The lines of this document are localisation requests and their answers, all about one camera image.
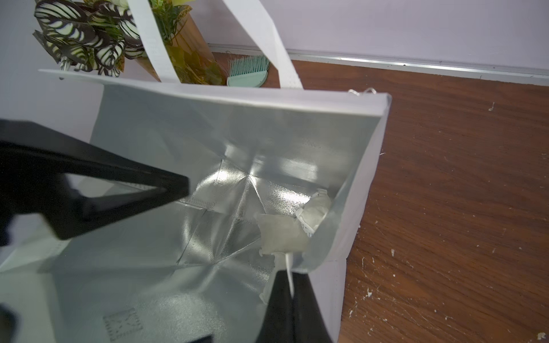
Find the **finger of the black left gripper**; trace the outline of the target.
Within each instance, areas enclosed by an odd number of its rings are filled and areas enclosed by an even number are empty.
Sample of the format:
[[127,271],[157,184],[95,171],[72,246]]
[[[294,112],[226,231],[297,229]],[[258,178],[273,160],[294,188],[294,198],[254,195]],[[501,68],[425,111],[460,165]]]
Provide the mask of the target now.
[[14,217],[41,214],[59,240],[185,198],[186,176],[30,121],[1,120],[1,245]]

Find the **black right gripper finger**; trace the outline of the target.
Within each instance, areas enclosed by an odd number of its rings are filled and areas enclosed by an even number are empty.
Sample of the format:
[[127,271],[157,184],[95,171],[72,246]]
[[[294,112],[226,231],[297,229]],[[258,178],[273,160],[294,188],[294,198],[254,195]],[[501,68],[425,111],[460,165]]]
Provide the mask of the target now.
[[307,274],[292,274],[294,292],[287,271],[279,271],[256,343],[331,342],[313,286]]

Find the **white ice pack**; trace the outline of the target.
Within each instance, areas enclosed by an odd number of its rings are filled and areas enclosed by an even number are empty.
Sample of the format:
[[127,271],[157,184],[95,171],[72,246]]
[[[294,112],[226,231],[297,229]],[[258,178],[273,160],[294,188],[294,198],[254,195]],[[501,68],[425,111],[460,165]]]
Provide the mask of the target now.
[[302,225],[308,237],[313,236],[332,206],[327,190],[319,189],[309,201],[295,212],[295,217]]
[[260,230],[261,255],[301,253],[307,248],[310,237],[296,218],[257,214],[255,220]]

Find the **white insulated delivery bag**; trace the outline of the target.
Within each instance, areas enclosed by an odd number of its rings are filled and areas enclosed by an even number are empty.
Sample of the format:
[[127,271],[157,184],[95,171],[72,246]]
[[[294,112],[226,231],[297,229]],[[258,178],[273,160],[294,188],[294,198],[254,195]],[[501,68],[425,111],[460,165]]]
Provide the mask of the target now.
[[[347,258],[380,158],[392,98],[306,90],[258,1],[227,7],[280,85],[178,80],[147,1],[129,5],[157,81],[56,72],[104,87],[92,146],[186,176],[190,193],[59,240],[14,217],[1,261],[3,342],[256,342],[276,274],[307,274],[331,342]],[[332,206],[304,252],[260,254],[257,214],[295,217],[317,190]]]

